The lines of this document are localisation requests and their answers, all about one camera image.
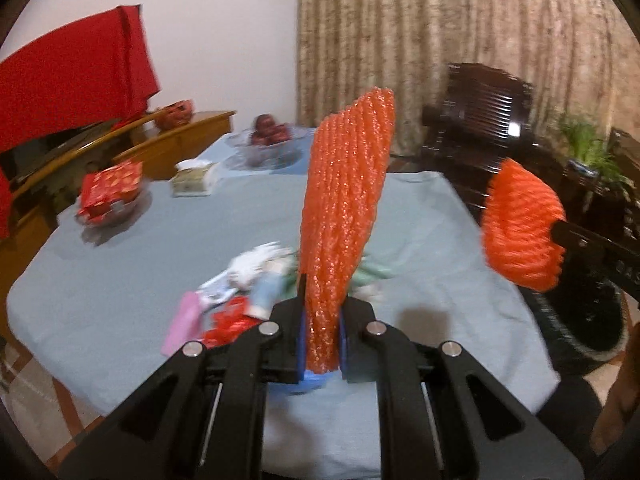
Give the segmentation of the blue plastic bag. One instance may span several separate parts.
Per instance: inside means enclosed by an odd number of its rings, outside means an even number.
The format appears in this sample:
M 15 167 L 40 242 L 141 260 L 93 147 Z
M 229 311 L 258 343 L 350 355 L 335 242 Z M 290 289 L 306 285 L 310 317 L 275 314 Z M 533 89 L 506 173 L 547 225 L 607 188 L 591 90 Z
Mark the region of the blue plastic bag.
M 332 373 L 316 374 L 305 370 L 302 379 L 297 384 L 280 384 L 270 382 L 268 391 L 276 396 L 297 396 L 323 388 L 332 377 Z

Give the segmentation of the green rubber glove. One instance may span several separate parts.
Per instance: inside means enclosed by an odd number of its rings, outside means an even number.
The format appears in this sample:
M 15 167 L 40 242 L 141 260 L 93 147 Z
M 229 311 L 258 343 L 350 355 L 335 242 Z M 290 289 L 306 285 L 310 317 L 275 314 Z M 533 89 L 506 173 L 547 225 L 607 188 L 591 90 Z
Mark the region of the green rubber glove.
M 283 298 L 291 298 L 296 295 L 297 292 L 297 278 L 298 278 L 298 253 L 296 252 L 291 257 L 291 269 L 288 270 L 284 278 L 284 289 L 282 292 Z M 383 266 L 382 263 L 377 262 L 369 255 L 364 255 L 360 263 L 357 266 L 356 271 L 352 274 L 352 278 L 349 281 L 348 292 L 359 292 L 360 289 L 365 287 L 377 289 L 378 285 L 382 281 L 390 280 L 395 276 L 395 273 L 388 266 Z

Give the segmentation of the orange foam fruit net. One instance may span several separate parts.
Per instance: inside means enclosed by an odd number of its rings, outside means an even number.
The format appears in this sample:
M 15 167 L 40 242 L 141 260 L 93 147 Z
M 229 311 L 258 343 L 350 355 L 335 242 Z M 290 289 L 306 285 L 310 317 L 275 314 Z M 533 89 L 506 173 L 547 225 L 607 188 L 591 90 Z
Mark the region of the orange foam fruit net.
M 373 88 L 314 133 L 300 224 L 306 367 L 338 367 L 338 319 L 378 212 L 396 122 L 394 92 Z

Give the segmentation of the black trash bin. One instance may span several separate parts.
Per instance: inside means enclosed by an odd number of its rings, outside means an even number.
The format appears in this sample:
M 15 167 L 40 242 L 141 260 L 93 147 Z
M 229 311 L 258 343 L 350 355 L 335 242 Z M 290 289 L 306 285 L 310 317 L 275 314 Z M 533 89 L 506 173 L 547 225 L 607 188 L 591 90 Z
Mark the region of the black trash bin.
M 522 287 L 520 293 L 560 376 L 586 376 L 626 347 L 628 313 L 623 294 L 605 278 L 564 274 L 548 292 Z

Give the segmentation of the red plastic bag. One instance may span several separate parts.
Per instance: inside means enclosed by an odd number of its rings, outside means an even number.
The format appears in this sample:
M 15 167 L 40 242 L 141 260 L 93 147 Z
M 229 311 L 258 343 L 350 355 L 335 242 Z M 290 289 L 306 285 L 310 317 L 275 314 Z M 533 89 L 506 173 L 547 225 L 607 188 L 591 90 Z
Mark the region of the red plastic bag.
M 223 307 L 212 314 L 212 327 L 202 333 L 201 342 L 207 348 L 232 344 L 257 321 L 245 314 L 248 308 L 247 296 L 234 296 Z

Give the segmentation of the blue paper cup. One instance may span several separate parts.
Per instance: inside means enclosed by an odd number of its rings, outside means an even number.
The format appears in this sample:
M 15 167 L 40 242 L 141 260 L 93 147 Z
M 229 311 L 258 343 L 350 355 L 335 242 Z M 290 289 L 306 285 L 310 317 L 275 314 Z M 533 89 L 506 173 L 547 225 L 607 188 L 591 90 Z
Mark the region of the blue paper cup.
M 270 271 L 260 274 L 250 289 L 244 314 L 262 321 L 269 320 L 274 305 L 283 294 L 284 286 L 284 275 Z

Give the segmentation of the dark wooden chair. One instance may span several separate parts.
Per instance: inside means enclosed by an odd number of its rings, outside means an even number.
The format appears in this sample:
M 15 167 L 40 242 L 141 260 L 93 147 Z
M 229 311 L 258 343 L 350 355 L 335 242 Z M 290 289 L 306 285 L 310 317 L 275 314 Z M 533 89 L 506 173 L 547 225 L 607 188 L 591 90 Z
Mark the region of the dark wooden chair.
M 533 86 L 504 70 L 451 63 L 442 104 L 423 107 L 420 167 L 440 172 L 475 220 L 503 159 L 516 160 L 548 185 L 560 182 L 562 165 L 530 125 L 532 103 Z

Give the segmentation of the glass dish under packet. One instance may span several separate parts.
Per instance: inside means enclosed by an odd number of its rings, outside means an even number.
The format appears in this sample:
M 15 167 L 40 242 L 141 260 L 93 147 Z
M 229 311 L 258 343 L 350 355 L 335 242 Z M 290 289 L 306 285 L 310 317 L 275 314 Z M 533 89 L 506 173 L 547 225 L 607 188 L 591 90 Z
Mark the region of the glass dish under packet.
M 108 226 L 118 226 L 122 222 L 131 219 L 134 214 L 141 212 L 149 203 L 151 193 L 149 191 L 148 182 L 143 181 L 140 192 L 131 202 L 125 203 L 123 200 L 116 200 L 111 203 L 110 208 L 103 214 L 97 214 L 91 217 L 88 212 L 78 210 L 75 214 L 75 220 L 80 226 L 85 228 L 107 228 Z

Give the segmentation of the tissue box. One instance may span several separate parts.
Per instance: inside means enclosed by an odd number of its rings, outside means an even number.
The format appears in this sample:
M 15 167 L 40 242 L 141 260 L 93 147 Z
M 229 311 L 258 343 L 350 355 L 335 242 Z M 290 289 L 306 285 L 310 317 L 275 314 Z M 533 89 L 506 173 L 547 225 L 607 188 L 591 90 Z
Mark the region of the tissue box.
M 175 197 L 209 196 L 219 180 L 218 162 L 191 158 L 176 163 L 176 174 L 169 180 Z

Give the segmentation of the light blue side cloth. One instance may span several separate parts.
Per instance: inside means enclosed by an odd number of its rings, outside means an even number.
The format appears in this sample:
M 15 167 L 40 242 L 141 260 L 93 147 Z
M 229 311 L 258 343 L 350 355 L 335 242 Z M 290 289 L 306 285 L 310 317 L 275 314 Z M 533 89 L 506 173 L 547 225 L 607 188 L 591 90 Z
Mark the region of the light blue side cloth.
M 248 129 L 226 133 L 196 158 L 216 162 L 227 177 L 306 174 L 314 128 L 289 126 L 288 133 L 290 140 L 266 146 L 248 144 Z

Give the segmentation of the glass fruit bowl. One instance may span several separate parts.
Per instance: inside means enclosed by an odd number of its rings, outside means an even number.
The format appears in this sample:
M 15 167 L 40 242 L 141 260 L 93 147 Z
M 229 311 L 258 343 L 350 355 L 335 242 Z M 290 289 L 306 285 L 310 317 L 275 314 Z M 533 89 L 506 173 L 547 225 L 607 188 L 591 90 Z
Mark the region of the glass fruit bowl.
M 230 133 L 227 144 L 233 148 L 233 154 L 227 160 L 230 169 L 267 170 L 281 169 L 294 164 L 303 156 L 303 148 L 314 130 L 291 128 L 291 140 L 269 146 L 250 144 L 250 130 Z

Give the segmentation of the dark red fruit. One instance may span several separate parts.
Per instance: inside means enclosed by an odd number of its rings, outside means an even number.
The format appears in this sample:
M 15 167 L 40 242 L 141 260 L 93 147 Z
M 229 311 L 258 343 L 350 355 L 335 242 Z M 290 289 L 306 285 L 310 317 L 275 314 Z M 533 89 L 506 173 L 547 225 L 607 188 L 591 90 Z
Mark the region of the dark red fruit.
M 288 126 L 278 124 L 269 114 L 258 115 L 254 122 L 254 132 L 250 144 L 257 146 L 276 145 L 291 140 Z

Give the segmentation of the red crumpled bag on sideboard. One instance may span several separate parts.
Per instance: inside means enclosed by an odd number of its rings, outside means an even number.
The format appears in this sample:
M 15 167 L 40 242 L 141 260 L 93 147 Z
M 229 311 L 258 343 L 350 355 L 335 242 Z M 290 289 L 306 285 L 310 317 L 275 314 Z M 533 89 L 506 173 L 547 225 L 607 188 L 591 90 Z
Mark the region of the red crumpled bag on sideboard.
M 190 124 L 194 105 L 192 100 L 182 100 L 157 110 L 158 115 L 154 119 L 155 127 L 160 131 L 168 131 Z

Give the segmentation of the beige patterned curtain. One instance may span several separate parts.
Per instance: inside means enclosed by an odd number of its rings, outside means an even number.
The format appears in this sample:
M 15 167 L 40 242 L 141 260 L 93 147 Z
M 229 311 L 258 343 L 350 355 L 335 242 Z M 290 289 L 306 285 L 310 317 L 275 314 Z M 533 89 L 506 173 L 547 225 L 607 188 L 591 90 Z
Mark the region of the beige patterned curtain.
M 536 133 L 563 113 L 639 130 L 639 43 L 614 0 L 298 0 L 297 42 L 298 120 L 390 88 L 397 154 L 423 143 L 423 107 L 444 97 L 452 63 L 531 84 Z

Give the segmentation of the red cloth cover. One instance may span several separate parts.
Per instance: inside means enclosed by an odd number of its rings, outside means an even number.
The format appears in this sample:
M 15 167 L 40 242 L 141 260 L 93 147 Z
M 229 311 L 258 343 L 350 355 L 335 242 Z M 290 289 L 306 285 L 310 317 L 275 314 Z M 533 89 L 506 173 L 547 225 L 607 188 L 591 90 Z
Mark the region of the red cloth cover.
M 138 118 L 159 91 L 140 6 L 87 16 L 1 62 L 1 151 L 96 122 Z

